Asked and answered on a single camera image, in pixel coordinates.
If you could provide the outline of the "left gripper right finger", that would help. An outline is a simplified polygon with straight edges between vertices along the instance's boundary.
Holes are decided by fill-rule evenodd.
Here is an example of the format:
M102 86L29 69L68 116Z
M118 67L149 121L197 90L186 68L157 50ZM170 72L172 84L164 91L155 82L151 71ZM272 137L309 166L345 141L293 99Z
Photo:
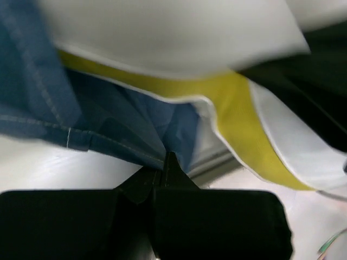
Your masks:
M290 259L293 253L274 193L201 189L172 152L152 190L151 242L160 259Z

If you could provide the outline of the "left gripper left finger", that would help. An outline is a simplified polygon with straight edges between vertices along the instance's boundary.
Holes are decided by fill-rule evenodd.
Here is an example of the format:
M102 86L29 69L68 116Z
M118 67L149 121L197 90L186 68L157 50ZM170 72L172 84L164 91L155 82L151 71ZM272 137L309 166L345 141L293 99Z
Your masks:
M143 203L162 173L141 168L110 190L1 194L1 259L154 259Z

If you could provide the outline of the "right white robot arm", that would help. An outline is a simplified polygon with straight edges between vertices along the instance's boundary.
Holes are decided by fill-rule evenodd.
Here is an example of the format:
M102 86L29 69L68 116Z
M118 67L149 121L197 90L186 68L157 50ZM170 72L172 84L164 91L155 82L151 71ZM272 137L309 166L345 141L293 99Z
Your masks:
M239 71L270 90L318 136L346 152L346 22L307 31L309 54Z

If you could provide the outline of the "white pillow yellow edge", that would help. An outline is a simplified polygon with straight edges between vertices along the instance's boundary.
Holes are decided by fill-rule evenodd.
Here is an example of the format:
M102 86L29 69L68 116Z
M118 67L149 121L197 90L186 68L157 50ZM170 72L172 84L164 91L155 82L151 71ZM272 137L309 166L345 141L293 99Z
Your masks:
M63 63L169 103L192 102L235 159L296 190L346 185L346 152L239 74L309 54L304 33L346 1L38 1Z

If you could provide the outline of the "blue letter print pillowcase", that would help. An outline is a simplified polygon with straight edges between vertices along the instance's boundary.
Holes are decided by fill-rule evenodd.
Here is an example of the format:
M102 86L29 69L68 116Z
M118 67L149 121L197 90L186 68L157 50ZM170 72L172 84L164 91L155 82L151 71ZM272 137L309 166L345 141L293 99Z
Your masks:
M1 1L1 133L93 150L161 169L174 152L188 171L199 116L65 68L33 1Z

